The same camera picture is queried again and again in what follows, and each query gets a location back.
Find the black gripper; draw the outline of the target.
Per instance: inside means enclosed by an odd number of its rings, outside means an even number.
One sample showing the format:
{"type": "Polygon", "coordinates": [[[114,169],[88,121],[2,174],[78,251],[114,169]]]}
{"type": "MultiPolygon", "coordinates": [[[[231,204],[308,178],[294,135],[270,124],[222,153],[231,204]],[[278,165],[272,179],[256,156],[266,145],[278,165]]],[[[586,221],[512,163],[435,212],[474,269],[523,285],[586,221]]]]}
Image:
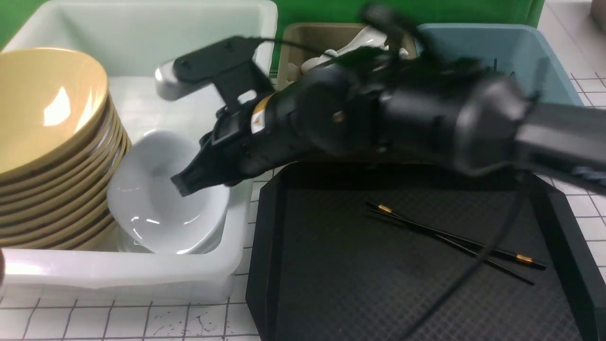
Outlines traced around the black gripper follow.
{"type": "Polygon", "coordinates": [[[322,99],[317,91],[283,90],[245,104],[230,114],[221,109],[201,149],[171,177],[180,196],[204,188],[234,186],[268,169],[322,152],[322,99]]]}

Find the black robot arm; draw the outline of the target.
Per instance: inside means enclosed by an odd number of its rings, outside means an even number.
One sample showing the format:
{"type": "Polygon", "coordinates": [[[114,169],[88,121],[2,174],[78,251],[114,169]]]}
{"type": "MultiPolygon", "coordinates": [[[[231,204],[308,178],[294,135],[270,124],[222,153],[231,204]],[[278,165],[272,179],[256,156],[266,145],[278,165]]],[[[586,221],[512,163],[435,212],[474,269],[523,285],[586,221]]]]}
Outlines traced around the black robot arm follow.
{"type": "Polygon", "coordinates": [[[605,193],[605,114],[542,103],[474,58],[447,61],[406,17],[378,2],[361,19],[422,54],[364,46],[274,91],[252,60],[264,37],[233,36],[175,59],[175,98],[213,84],[225,107],[171,181],[182,196],[233,186],[310,155],[402,148],[467,176],[512,166],[605,193]]]}

